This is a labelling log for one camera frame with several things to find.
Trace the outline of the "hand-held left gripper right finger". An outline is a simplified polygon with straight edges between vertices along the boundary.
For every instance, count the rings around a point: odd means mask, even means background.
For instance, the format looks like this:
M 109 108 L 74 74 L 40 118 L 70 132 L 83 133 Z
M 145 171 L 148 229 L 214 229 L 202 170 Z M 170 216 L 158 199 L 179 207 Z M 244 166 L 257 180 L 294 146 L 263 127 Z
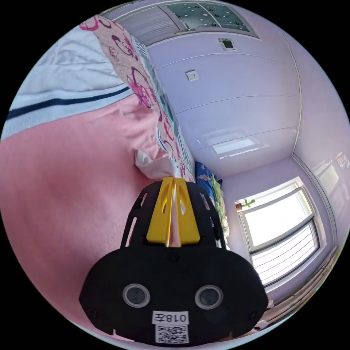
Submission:
M 179 244 L 196 245 L 200 235 L 185 179 L 175 178 L 175 190 Z

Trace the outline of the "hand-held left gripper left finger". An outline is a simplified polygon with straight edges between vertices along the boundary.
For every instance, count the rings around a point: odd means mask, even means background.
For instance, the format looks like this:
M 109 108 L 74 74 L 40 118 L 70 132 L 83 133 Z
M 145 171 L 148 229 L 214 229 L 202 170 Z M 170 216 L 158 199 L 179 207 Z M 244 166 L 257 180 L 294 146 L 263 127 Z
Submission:
M 146 235 L 149 244 L 169 246 L 173 193 L 174 179 L 163 178 Z

